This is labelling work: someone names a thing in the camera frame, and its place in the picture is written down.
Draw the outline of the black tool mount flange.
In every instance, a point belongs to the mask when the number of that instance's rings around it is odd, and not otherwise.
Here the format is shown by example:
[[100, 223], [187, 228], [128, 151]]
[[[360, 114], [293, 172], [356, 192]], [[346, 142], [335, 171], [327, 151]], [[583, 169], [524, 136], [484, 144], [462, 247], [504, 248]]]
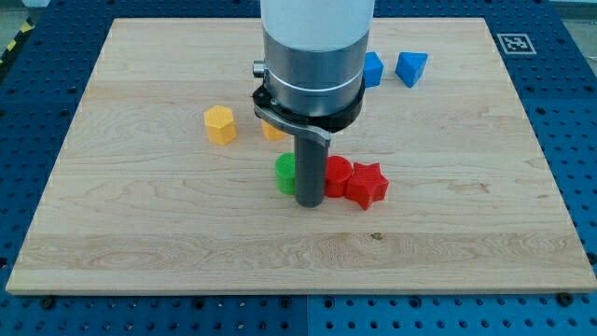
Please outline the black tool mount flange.
[[265, 120], [279, 131], [315, 143], [329, 143], [331, 134], [347, 128], [357, 119], [365, 89], [365, 80], [362, 80], [356, 98], [346, 108], [331, 115], [310, 117], [274, 104], [270, 92], [262, 84], [253, 92], [254, 112], [259, 119]]

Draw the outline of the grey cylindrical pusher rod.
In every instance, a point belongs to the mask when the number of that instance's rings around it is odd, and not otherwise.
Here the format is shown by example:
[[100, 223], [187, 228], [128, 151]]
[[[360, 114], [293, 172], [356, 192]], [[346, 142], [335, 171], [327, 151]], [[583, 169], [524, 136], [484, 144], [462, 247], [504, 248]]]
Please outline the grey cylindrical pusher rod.
[[306, 136], [295, 137], [295, 198], [303, 207], [314, 208], [324, 200], [328, 148]]

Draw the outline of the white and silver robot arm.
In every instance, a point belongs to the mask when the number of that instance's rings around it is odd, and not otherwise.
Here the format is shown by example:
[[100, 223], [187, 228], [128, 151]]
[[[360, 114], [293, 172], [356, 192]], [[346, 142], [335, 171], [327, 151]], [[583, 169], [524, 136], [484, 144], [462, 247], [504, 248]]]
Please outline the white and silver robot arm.
[[374, 0], [262, 0], [255, 114], [294, 138], [295, 198], [324, 199], [333, 133], [358, 117]]

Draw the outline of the yellow block behind arm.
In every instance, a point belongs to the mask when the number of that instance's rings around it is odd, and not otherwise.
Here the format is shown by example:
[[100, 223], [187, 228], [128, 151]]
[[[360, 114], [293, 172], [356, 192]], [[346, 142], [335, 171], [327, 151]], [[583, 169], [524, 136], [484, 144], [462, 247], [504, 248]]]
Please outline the yellow block behind arm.
[[287, 137], [287, 133], [282, 132], [275, 127], [271, 126], [264, 119], [260, 122], [261, 131], [264, 137], [269, 141], [278, 141]]

